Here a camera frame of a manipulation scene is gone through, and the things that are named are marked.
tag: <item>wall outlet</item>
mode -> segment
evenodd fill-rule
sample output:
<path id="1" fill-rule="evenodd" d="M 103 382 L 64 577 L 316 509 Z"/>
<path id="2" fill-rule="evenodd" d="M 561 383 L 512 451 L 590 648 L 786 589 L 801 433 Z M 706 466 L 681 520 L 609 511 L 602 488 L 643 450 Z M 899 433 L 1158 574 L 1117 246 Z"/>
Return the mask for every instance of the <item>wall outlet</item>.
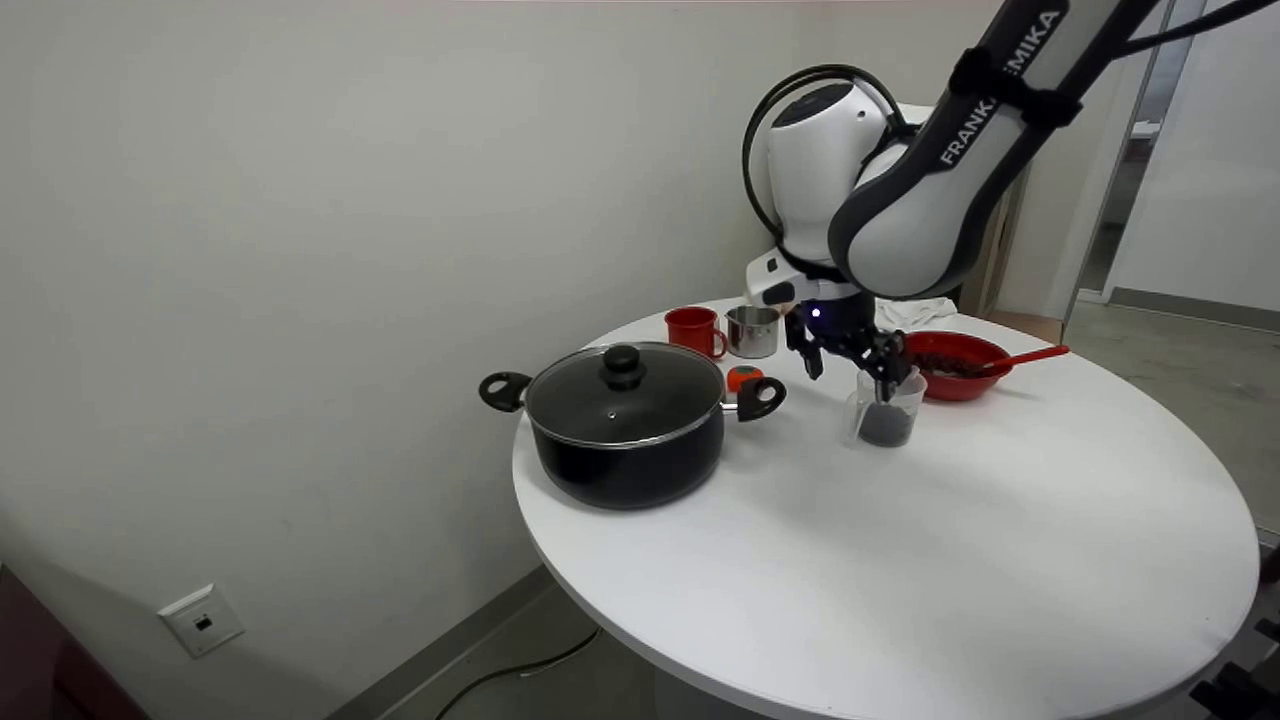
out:
<path id="1" fill-rule="evenodd" d="M 212 584 L 166 606 L 159 620 L 192 657 L 207 657 L 219 645 L 244 637 L 244 624 L 236 620 L 233 606 Z"/>

